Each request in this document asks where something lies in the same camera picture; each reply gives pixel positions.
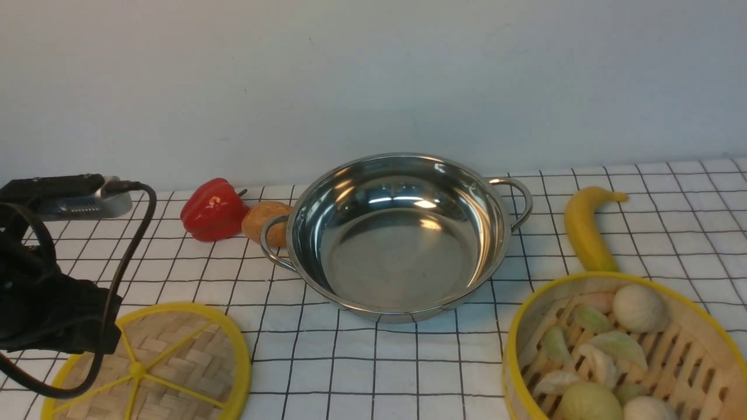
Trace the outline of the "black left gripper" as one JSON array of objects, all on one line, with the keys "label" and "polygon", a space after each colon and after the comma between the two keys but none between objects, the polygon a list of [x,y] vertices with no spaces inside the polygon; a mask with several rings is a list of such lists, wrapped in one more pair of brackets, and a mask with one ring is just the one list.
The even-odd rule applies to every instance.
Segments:
[{"label": "black left gripper", "polygon": [[113,354],[122,298],[67,275],[47,226],[29,208],[2,203],[2,350]]}]

